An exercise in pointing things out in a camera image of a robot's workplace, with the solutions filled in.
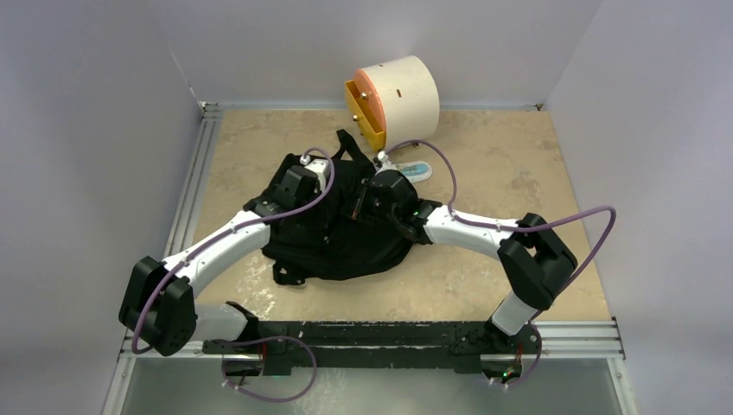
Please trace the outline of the black student backpack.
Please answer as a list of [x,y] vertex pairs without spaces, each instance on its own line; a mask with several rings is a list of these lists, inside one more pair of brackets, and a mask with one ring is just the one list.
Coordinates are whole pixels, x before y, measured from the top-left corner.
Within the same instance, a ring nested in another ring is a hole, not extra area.
[[376,169],[345,130],[332,156],[335,182],[313,208],[271,222],[262,253],[273,260],[273,279],[301,285],[308,278],[345,281],[399,265],[413,247],[388,220],[356,213]]

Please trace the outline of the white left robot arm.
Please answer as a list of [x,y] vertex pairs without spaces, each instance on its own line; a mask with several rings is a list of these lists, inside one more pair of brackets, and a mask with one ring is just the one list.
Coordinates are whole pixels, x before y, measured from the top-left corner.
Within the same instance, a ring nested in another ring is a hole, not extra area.
[[199,305],[197,297],[221,273],[271,240],[273,223],[317,206],[335,181],[329,159],[303,157],[289,166],[272,195],[254,200],[195,245],[133,267],[118,319],[131,331],[134,354],[177,353],[191,341],[222,340],[235,353],[255,348],[255,317],[237,304]]

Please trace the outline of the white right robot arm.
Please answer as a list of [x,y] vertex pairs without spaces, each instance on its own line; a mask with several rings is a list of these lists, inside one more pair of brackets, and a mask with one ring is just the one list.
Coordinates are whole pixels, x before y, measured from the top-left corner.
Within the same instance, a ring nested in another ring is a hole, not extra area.
[[488,346],[505,352],[519,332],[548,310],[577,268],[570,248],[537,214],[520,220],[494,220],[458,213],[423,199],[397,170],[384,170],[360,191],[352,216],[390,224],[420,245],[457,246],[496,259],[511,290],[485,323]]

